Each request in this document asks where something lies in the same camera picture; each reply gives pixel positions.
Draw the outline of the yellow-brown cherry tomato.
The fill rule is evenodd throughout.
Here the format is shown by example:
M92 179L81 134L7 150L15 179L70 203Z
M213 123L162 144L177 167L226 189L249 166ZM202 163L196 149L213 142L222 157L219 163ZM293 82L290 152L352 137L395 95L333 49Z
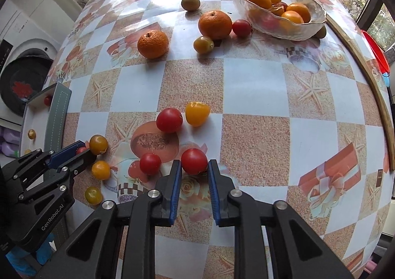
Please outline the yellow-brown cherry tomato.
M102 135L93 135L89 141L89 148L94 155L103 155L108 149L108 140Z

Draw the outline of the yellow tomato in tray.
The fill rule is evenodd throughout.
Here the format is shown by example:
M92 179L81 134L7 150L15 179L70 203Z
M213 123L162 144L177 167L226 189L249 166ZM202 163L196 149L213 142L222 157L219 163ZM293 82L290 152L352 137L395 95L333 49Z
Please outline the yellow tomato in tray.
M29 129L27 135L29 139L34 140L36 138L36 131L34 131L34 129Z

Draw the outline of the red cherry tomato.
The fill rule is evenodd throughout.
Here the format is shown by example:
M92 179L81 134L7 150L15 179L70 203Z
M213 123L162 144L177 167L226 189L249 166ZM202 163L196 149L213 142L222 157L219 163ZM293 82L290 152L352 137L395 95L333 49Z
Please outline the red cherry tomato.
M181 156L181 166L188 175L203 173L208 166L206 154L200 149L188 149Z
M181 112L176 108L165 108L157 116L157 128L164 133L175 133L183 124Z

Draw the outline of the orange in bowl right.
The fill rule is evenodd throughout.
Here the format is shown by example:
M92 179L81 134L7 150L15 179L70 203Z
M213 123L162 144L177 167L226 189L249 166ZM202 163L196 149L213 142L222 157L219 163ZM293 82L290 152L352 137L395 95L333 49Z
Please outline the orange in bowl right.
M289 4L287 6L287 12L298 13L302 17L302 19L305 23L308 23L311 21L311 13L309 11L309 8L303 3L294 2L294 3Z

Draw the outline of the red plastic basin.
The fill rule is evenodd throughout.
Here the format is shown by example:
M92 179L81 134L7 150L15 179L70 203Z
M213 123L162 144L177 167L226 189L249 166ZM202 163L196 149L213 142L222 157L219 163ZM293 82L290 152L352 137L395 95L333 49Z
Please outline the red plastic basin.
M371 37L371 35L369 35L369 33L367 33L365 30L362 30L361 32L362 32L364 38L367 40L370 48L372 49L373 54L375 55L375 59L378 62L380 72L384 76L389 76L390 75L390 65L384 55L384 52L382 51L380 46L376 43L376 41L373 39L373 37Z

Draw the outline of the long wooden shoehorn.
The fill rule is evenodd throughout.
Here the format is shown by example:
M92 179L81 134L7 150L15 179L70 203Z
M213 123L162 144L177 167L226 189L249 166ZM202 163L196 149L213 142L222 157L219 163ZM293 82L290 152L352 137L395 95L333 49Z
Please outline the long wooden shoehorn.
M314 0L326 11L326 26L339 39L350 54L354 65L354 77L366 85L361 90L364 106L364 122L369 126L381 126L386 138L384 171L394 171L394 123L391 100L380 70L378 58L368 44L367 35L352 19L339 0Z

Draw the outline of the yellow cherry tomato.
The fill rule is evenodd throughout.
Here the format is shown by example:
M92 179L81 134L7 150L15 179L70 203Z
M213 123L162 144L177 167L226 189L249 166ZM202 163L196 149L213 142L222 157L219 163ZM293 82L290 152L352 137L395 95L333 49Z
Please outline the yellow cherry tomato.
M210 115L210 106L202 102L189 102L185 108L187 122L193 127L202 126Z

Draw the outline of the white washing machine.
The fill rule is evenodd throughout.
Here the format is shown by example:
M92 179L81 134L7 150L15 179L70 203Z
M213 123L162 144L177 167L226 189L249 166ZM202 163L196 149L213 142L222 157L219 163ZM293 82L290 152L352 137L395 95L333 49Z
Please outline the white washing machine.
M54 0L6 0L1 7L1 126L19 131L25 104L74 22Z

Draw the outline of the glass fruit bowl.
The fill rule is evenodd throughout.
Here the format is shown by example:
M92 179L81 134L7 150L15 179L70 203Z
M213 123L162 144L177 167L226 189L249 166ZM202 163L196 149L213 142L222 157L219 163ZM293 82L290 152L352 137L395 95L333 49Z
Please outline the glass fruit bowl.
M315 0L271 0L272 6L266 10L248 0L233 0L238 13L250 22L255 30L276 38L303 41L313 37L325 24L326 12ZM291 3L305 4L311 13L311 21L296 25L296 28L287 32L280 26L281 15L287 11Z

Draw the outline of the red tomato in tray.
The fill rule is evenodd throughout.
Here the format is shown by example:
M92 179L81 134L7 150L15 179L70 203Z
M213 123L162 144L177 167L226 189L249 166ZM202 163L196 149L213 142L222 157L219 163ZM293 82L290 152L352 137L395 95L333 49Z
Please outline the red tomato in tray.
M52 95L47 95L43 100L45 106L50 107L52 103Z

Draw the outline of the longan behind bowl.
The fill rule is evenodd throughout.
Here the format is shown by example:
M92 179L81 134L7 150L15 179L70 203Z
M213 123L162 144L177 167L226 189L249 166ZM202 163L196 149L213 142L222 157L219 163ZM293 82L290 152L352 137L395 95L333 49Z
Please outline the longan behind bowl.
M314 35L314 37L321 40L321 39L324 39L324 37L326 36L326 34L327 34L326 26L323 26L323 27Z

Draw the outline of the white tray green rim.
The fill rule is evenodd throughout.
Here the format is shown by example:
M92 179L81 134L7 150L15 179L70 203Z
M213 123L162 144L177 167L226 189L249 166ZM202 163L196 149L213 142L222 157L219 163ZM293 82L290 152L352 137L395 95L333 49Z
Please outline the white tray green rim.
M37 93L26 103L21 128L20 156L41 149L59 151L62 148L66 113L72 91L61 83L55 83ZM43 100L52 95L51 106ZM36 138L28 138L29 129L36 131Z

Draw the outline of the red tomato beside orange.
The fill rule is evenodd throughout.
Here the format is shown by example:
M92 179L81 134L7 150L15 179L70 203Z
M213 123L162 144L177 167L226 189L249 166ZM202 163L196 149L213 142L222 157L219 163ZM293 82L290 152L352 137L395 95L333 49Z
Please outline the red tomato beside orange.
M247 38L252 34L252 26L246 20L236 20L232 24L232 31L239 38Z

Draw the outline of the blue plastic item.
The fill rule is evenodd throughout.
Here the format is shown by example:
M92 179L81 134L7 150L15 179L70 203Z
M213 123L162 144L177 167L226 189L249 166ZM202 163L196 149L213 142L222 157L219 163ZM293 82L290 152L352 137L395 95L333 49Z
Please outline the blue plastic item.
M384 81L386 87L389 88L390 87L390 74L385 72L382 74L382 78L383 78L383 81Z

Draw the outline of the orange in bowl front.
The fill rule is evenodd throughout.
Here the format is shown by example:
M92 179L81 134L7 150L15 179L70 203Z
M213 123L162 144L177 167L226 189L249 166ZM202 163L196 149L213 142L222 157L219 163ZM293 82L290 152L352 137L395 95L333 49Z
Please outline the orange in bowl front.
M303 18L295 11L286 11L281 15L280 26L287 32L291 32L296 25L304 24Z

